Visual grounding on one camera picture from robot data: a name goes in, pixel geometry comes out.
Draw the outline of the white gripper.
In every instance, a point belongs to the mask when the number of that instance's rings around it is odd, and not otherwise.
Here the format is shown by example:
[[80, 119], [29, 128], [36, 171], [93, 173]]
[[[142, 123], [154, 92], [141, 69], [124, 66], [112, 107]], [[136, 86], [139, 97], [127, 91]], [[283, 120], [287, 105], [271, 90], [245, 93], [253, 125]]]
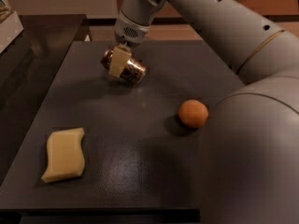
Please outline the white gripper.
[[148, 26], [140, 25], [120, 12], [114, 25], [115, 39], [120, 44], [110, 49], [111, 61], [109, 73], [113, 77], [121, 76], [127, 62], [132, 57], [129, 47], [139, 46], [144, 41], [149, 29]]

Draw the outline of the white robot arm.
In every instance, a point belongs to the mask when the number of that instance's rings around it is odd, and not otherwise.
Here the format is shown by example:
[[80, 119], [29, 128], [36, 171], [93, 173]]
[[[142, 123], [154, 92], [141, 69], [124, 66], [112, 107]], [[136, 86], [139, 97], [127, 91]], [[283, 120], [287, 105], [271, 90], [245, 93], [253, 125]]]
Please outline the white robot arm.
[[299, 38], [235, 0], [123, 0], [119, 43], [170, 3], [241, 79], [200, 134], [202, 224], [299, 224]]

